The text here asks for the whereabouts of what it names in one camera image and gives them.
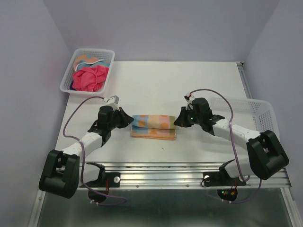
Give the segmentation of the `aluminium mounting rail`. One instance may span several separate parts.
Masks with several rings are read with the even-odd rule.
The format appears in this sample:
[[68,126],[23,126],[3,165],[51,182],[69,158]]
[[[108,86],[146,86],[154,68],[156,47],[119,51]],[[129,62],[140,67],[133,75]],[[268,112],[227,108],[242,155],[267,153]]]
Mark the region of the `aluminium mounting rail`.
[[[119,172],[120,186],[113,190],[174,190],[174,189],[219,189],[202,187],[201,181],[206,172],[217,172],[222,162],[104,162],[106,174]],[[98,168],[85,164],[83,179],[90,182],[97,179]],[[251,176],[245,186],[239,189],[257,189],[259,179]],[[263,180],[261,188],[290,188],[291,183],[286,169]]]

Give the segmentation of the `purple towel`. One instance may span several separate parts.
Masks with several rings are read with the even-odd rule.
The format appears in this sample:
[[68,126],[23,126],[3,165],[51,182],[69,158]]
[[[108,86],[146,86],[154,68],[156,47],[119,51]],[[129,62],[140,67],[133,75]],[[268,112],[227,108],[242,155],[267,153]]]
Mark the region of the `purple towel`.
[[70,84],[69,90],[73,90],[73,91],[75,91],[75,89],[73,88],[73,80],[71,81],[71,84]]

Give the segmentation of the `blue orange patterned towel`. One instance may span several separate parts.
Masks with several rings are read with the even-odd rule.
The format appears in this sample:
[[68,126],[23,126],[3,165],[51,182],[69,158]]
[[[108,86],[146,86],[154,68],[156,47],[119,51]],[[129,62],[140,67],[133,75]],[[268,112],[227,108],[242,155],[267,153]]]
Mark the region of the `blue orange patterned towel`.
[[110,61],[105,59],[99,59],[97,57],[91,56],[91,55],[80,55],[78,56],[74,63],[73,63],[73,69],[74,71],[79,71],[83,67],[96,67],[97,65],[101,65],[104,67],[109,68]]

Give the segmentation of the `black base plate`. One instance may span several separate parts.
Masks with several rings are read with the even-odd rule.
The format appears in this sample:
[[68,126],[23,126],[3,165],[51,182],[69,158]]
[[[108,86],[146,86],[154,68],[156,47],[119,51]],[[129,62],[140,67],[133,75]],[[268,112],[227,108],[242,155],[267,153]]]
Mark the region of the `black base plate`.
[[91,188],[119,188],[121,181],[120,172],[103,172],[84,175],[85,184]]
[[203,187],[246,186],[239,178],[231,178],[222,172],[204,172],[201,182]]

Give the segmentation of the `white basket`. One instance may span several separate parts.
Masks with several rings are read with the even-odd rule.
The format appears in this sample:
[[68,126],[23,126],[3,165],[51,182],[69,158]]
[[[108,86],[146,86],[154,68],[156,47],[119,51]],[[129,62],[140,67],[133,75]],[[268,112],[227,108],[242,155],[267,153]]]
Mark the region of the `white basket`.
[[232,109],[233,124],[260,132],[270,130],[278,138],[280,137],[276,115],[269,102],[235,97],[228,97],[227,101],[224,101],[219,96],[211,96],[208,99],[210,108],[214,114],[230,119],[230,110]]
[[[110,66],[109,66],[109,71],[108,71],[108,75],[107,75],[107,79],[103,85],[103,87],[96,91],[96,92],[85,92],[85,91],[73,91],[73,90],[69,90],[71,81],[73,80],[72,76],[75,73],[74,69],[73,69],[73,63],[75,61],[75,59],[80,56],[80,55],[91,55],[94,57],[97,57],[99,59],[105,59],[105,60],[109,60]],[[77,50],[74,51],[67,69],[64,73],[64,76],[62,78],[61,84],[60,84],[60,90],[62,92],[65,93],[70,93],[70,94],[77,94],[77,95],[101,95],[104,93],[104,91],[107,88],[107,84],[110,78],[110,73],[112,70],[112,66],[113,66],[113,62],[114,62],[114,58],[115,58],[115,52],[112,50],[106,50],[106,49],[96,49],[96,48],[79,48]]]

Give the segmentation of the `white basket at left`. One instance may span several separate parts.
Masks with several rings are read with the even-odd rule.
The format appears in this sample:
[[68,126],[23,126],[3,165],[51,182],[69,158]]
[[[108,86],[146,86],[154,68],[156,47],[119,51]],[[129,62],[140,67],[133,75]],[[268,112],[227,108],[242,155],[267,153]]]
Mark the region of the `white basket at left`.
[[[107,79],[103,85],[103,87],[96,91],[96,92],[85,92],[85,91],[73,91],[73,90],[69,90],[71,81],[73,80],[72,76],[75,73],[74,69],[73,69],[73,63],[75,61],[75,59],[80,56],[80,55],[91,55],[94,57],[97,57],[99,59],[105,59],[105,60],[109,60],[110,66],[109,66],[109,71],[108,71],[108,75],[107,75]],[[114,58],[115,58],[115,52],[112,50],[106,50],[106,49],[96,49],[96,48],[79,48],[77,50],[74,51],[67,69],[64,73],[64,76],[62,78],[61,84],[60,84],[60,90],[62,92],[65,93],[70,93],[70,94],[77,94],[77,95],[101,95],[104,93],[104,91],[107,88],[107,84],[110,78],[110,73],[112,70],[112,66],[113,66],[113,62],[114,62]]]

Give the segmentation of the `white basket at right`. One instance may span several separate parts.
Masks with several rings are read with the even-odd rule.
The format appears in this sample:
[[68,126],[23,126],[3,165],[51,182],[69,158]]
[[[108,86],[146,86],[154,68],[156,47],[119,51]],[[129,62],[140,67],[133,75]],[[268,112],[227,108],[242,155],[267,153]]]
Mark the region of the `white basket at right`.
[[270,130],[278,138],[280,137],[276,115],[269,102],[235,97],[228,97],[227,101],[224,101],[219,96],[211,96],[208,99],[210,108],[214,114],[230,119],[230,110],[232,109],[233,124],[260,132]]

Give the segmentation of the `orange polka dot towel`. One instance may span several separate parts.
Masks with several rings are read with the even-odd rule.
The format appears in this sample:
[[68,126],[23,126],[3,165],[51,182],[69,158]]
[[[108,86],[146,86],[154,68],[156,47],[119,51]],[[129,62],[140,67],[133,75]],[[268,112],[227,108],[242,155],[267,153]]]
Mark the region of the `orange polka dot towel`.
[[175,116],[171,115],[133,115],[131,136],[133,138],[175,140],[177,137]]

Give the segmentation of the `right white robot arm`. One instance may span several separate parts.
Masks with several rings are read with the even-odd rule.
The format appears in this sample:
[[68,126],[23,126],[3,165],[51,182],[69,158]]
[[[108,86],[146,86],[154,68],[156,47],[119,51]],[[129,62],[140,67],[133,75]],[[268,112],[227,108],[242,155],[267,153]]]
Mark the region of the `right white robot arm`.
[[182,128],[199,125],[203,131],[226,139],[233,148],[238,145],[248,153],[247,158],[235,157],[219,168],[220,183],[229,184],[235,178],[251,175],[267,180],[289,165],[289,158],[273,131],[259,132],[232,124],[223,116],[213,114],[205,98],[186,96],[185,99],[187,105],[181,107],[174,125]]

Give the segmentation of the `pink towel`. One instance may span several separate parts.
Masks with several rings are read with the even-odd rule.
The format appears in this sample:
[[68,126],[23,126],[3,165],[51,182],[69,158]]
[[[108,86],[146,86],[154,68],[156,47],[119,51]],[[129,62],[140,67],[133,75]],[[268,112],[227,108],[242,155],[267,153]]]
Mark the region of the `pink towel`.
[[71,87],[77,91],[96,92],[103,87],[108,71],[109,68],[102,65],[83,67],[73,74]]

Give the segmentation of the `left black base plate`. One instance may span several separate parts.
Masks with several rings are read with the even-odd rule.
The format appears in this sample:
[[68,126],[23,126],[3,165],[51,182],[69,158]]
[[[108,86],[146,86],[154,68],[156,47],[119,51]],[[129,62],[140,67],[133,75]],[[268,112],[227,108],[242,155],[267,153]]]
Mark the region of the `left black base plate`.
[[85,184],[91,188],[119,188],[121,181],[120,172],[103,172],[84,175]]

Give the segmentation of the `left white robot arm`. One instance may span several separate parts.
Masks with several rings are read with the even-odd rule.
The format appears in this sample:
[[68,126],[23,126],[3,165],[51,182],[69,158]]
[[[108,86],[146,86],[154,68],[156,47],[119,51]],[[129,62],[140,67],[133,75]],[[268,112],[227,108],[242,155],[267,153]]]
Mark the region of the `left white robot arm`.
[[121,108],[109,105],[100,107],[98,118],[82,139],[63,150],[51,150],[45,161],[39,181],[39,189],[64,198],[71,198],[77,188],[83,185],[80,163],[93,151],[106,144],[111,131],[125,128],[134,121]]

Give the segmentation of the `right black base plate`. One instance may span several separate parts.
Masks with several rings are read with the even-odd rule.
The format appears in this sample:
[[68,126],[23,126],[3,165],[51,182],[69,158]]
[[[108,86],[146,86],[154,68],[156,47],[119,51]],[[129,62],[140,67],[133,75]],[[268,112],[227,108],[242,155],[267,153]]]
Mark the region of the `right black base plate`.
[[203,187],[246,186],[239,178],[231,178],[222,172],[204,172],[201,182]]

